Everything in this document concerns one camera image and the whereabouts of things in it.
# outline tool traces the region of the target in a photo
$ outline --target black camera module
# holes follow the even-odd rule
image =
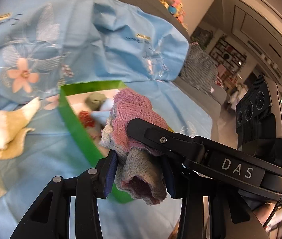
[[[242,119],[243,119],[243,113],[239,112],[237,114],[237,123],[240,124],[242,122]]]
[[[258,110],[261,110],[264,106],[264,93],[262,93],[261,91],[258,92],[258,94],[256,95],[256,108]]]
[[[249,102],[247,102],[246,108],[245,108],[245,118],[246,118],[246,120],[250,120],[252,115],[253,115],[253,105],[252,105],[252,102],[249,101]]]

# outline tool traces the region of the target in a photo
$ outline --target screw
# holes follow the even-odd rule
[[[97,172],[98,172],[98,170],[95,169],[95,168],[91,168],[91,169],[88,170],[89,174],[96,174]]]
[[[53,182],[57,183],[60,182],[62,180],[62,178],[60,176],[56,176],[53,178]]]
[[[162,144],[166,143],[166,137],[161,137],[160,142],[161,142]]]

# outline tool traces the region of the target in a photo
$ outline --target green box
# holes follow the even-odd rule
[[[68,100],[66,99],[66,96],[101,90],[121,89],[125,87],[126,85],[122,81],[116,80],[82,82],[61,86],[59,98],[60,114],[74,141],[77,143],[78,147],[92,166],[96,166],[98,160],[104,158],[104,156],[99,152],[93,140],[86,132],[84,126],[73,112]],[[113,184],[110,195],[114,196],[116,201],[119,203],[127,203],[133,200],[127,192],[119,191],[115,184]]]

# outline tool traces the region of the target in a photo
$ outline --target sofa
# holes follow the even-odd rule
[[[159,0],[119,0],[124,3],[132,4],[139,7],[142,11],[160,17],[171,23],[188,41],[190,36],[182,24],[172,16],[168,10],[161,4]],[[226,91],[217,85],[212,86],[214,92],[205,94],[196,88],[184,82],[179,77],[173,82],[181,91],[183,91],[189,98],[198,104],[209,116],[212,118],[212,133],[211,139],[218,141],[219,133],[217,127],[217,120],[220,116],[221,106],[226,99]]]

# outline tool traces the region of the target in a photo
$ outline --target blue fabric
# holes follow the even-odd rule
[[[24,153],[0,161],[8,190],[0,198],[0,239],[16,225],[55,175],[70,178],[90,168],[57,110],[58,86],[122,80],[147,96],[175,131],[209,138],[211,118],[170,81],[185,59],[186,39],[166,21],[116,0],[0,0],[0,110],[35,96],[41,109],[30,122]],[[104,238],[166,239],[180,200],[157,206],[98,200]],[[74,199],[70,238],[74,238]]]

